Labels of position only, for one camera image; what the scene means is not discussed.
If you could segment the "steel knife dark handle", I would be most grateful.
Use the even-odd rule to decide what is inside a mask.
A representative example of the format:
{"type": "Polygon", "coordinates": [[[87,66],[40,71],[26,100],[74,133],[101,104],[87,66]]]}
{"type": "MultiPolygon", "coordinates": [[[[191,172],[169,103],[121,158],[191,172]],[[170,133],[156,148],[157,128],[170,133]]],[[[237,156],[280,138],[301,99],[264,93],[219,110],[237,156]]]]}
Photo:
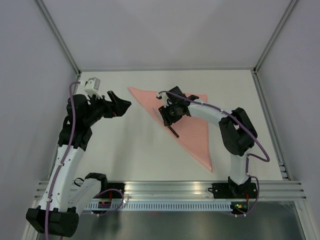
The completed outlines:
{"type": "MultiPolygon", "coordinates": [[[[154,111],[154,114],[157,116],[157,118],[164,124],[164,120],[160,114],[160,112],[157,110],[157,109],[153,109],[154,111]]],[[[169,126],[166,126],[165,127],[171,131],[171,133],[176,137],[176,138],[179,138],[180,136],[178,135],[178,133],[169,125],[169,126]]]]}

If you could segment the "pink cloth napkin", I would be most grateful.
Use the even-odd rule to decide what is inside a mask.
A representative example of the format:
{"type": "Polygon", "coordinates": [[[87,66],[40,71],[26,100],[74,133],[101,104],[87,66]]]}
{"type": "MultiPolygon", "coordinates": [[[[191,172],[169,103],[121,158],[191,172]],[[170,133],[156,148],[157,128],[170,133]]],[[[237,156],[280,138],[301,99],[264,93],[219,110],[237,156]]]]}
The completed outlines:
{"type": "Polygon", "coordinates": [[[205,120],[183,116],[178,122],[172,124],[175,131],[173,133],[169,127],[164,126],[158,111],[161,101],[156,98],[156,91],[141,90],[132,86],[128,87],[128,91],[186,152],[209,172],[213,172],[209,150],[209,124],[205,120]]]}

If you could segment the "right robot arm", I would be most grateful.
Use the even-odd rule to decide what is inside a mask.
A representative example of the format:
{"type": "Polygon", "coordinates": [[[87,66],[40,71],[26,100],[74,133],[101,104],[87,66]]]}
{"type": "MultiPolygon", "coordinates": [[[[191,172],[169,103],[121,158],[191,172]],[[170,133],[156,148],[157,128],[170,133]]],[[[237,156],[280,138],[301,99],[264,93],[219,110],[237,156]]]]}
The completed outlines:
{"type": "Polygon", "coordinates": [[[257,185],[248,175],[247,154],[255,145],[258,134],[243,108],[225,111],[210,105],[199,96],[186,96],[178,86],[156,95],[163,105],[158,112],[166,127],[184,116],[205,120],[219,128],[223,146],[230,153],[231,169],[226,183],[212,183],[208,191],[215,199],[255,199],[257,185]]]}

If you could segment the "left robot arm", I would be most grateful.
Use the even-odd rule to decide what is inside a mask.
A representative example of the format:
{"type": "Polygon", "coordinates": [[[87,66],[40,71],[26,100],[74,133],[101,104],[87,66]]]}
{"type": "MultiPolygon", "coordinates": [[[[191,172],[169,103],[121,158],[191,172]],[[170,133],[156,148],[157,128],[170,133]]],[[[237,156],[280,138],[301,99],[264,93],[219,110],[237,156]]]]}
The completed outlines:
{"type": "Polygon", "coordinates": [[[95,94],[76,94],[67,101],[67,116],[59,133],[55,165],[48,185],[39,204],[26,213],[26,220],[46,239],[50,236],[72,237],[81,213],[93,198],[124,199],[124,188],[112,187],[104,173],[96,172],[88,173],[76,192],[70,193],[78,165],[93,134],[92,126],[102,118],[123,116],[132,105],[111,90],[107,95],[109,100],[95,94]]]}

